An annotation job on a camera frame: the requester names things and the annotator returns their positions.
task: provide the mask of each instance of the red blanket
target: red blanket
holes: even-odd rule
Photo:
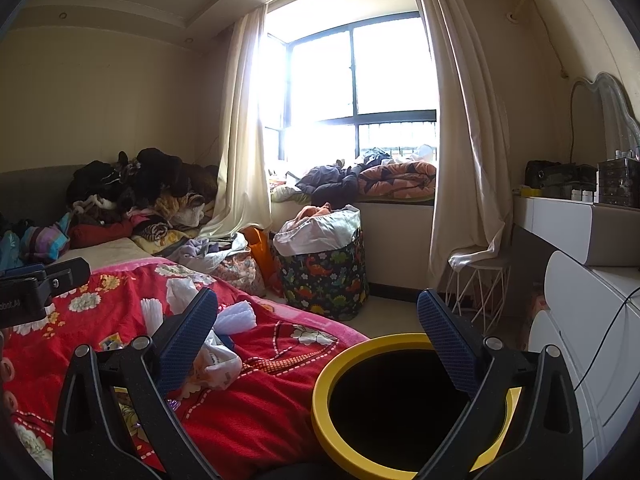
[[[51,449],[52,421],[74,348],[87,343],[100,350],[114,340],[128,344],[146,333],[140,300],[158,298],[170,314],[166,280],[185,274],[198,288],[212,288],[221,308],[249,301],[258,323],[233,336],[244,366],[227,390],[196,384],[183,389],[188,397],[176,414],[187,433],[225,480],[245,480],[260,470],[316,457],[321,451],[309,415],[313,386],[321,369],[347,344],[326,332],[322,322],[318,326],[323,330],[317,330],[286,320],[225,282],[168,260],[133,270],[98,271],[87,285],[56,298],[46,320],[14,329],[5,355],[15,365],[16,378],[6,386],[18,400],[14,422],[20,430],[33,431],[27,431],[35,435],[32,440],[40,437],[40,444]],[[140,456],[159,467],[135,419],[134,414],[126,417]]]

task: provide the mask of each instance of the electrical cable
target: electrical cable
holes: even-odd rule
[[[609,335],[609,332],[611,330],[611,327],[613,327],[613,324],[616,322],[616,319],[618,318],[618,316],[620,315],[620,312],[622,312],[622,309],[625,307],[626,303],[631,299],[631,297],[636,293],[640,291],[640,286],[636,287],[631,294],[629,294],[626,298],[625,301],[622,302],[622,304],[620,305],[620,308],[618,309],[618,311],[616,312],[616,315],[613,317],[613,320],[611,321],[611,323],[609,323],[609,327],[607,328],[607,331],[604,333],[604,336],[602,338],[602,341],[600,342],[600,344],[598,345],[598,349],[596,350],[596,353],[593,356],[593,359],[591,360],[591,363],[589,364],[587,371],[584,373],[584,375],[582,376],[582,378],[580,379],[580,381],[578,382],[577,386],[574,388],[574,392],[580,388],[580,385],[582,384],[582,382],[584,381],[585,377],[587,376],[587,374],[591,371],[591,367],[593,367],[594,362],[596,362],[596,358],[598,357],[598,354],[600,353],[600,349],[602,348],[602,345],[604,345],[604,342],[607,339],[607,335]]]
[[[569,149],[569,164],[574,161],[574,142],[575,142],[575,129],[574,129],[574,93],[577,88],[577,82],[571,86],[571,93],[569,94],[569,124],[571,124],[571,149]]]
[[[569,79],[569,73],[567,72],[566,68],[564,67],[564,64],[562,63],[562,59],[560,59],[560,54],[558,54],[558,50],[556,49],[556,46],[554,45],[554,42],[551,41],[551,33],[549,33],[549,27],[546,24],[545,19],[542,17],[542,13],[540,12],[540,8],[538,7],[538,4],[536,3],[536,0],[531,0],[533,2],[533,6],[536,7],[536,12],[538,13],[538,16],[540,17],[540,21],[542,22],[543,27],[545,27],[545,32],[546,32],[546,38],[549,42],[549,45],[551,45],[551,49],[554,51],[554,54],[556,54],[556,59],[558,60],[558,63],[560,64],[560,77],[562,79]]]

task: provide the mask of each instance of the white curtain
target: white curtain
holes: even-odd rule
[[[213,218],[201,231],[203,236],[224,236],[247,226],[271,224],[258,115],[258,51],[266,11],[267,6],[261,6],[234,25],[220,117],[218,195]]]
[[[510,233],[512,201],[506,123],[464,0],[420,0],[420,4],[440,95],[440,155],[428,276],[429,286],[438,286],[447,261],[458,270],[497,255]]]

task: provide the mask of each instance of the gray headboard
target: gray headboard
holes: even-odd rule
[[[82,166],[49,166],[0,173],[0,212],[9,222],[30,218],[49,226],[66,212],[66,187]]]

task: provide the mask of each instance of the window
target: window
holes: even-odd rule
[[[260,116],[268,164],[304,169],[368,148],[437,158],[437,79],[417,12],[262,46]]]

